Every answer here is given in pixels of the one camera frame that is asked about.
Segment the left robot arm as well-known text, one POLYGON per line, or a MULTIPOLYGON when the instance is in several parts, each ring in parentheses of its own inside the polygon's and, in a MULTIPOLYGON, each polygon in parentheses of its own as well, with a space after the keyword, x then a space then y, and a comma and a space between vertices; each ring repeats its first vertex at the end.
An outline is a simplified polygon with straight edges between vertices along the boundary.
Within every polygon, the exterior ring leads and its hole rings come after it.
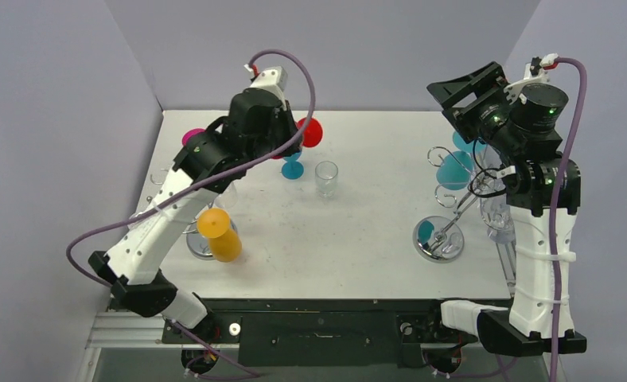
POLYGON ((181 324, 192 341, 208 340, 214 322, 206 306, 168 281, 162 262, 201 210, 256 159, 292 154, 300 142, 281 91, 244 89, 232 97, 227 115, 188 139, 139 221, 114 246, 93 252, 89 266, 121 307, 144 318, 160 314, 181 324))

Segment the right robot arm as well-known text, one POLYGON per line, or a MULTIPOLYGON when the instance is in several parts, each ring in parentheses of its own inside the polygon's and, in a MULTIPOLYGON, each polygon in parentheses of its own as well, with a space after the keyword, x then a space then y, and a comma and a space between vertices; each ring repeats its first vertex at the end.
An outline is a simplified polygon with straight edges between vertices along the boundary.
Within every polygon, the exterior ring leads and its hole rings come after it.
POLYGON ((424 320, 426 332, 436 340, 459 330, 477 337, 487 351, 510 357, 586 351, 587 340, 571 318, 568 293, 581 174, 569 157, 569 141, 555 129, 568 95, 547 80, 546 71, 546 64, 534 60, 522 80, 510 82, 492 62, 427 86, 465 142, 481 140, 499 154, 502 166, 496 176, 504 183, 516 237, 512 305, 503 309, 446 301, 424 320))

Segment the blue plastic wine glass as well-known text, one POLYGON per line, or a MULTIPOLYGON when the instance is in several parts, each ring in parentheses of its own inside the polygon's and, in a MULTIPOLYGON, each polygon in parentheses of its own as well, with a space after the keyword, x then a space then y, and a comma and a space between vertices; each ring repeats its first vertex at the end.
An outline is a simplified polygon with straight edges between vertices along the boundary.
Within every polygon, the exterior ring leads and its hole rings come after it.
POLYGON ((300 163, 299 158, 302 152, 297 152, 290 156, 284 157, 284 163, 281 167, 281 174, 289 180, 299 179, 304 173, 304 166, 300 163))

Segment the clear glass tumbler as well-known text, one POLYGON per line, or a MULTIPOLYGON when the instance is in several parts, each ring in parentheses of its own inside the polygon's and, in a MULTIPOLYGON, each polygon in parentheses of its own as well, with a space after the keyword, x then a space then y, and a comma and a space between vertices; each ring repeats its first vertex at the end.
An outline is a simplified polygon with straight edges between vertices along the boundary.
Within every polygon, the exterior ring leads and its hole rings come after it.
POLYGON ((315 167, 316 191, 320 197, 332 197, 337 190, 339 169, 334 162, 322 161, 315 167))

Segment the red plastic wine glass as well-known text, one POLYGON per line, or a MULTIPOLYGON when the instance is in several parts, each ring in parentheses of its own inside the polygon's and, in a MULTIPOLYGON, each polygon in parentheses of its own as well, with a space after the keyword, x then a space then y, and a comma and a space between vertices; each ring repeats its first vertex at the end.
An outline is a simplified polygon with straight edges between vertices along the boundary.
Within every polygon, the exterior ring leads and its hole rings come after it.
POLYGON ((303 134, 302 146, 305 148, 313 148, 321 142, 322 138, 322 126, 317 119, 312 118, 303 134))

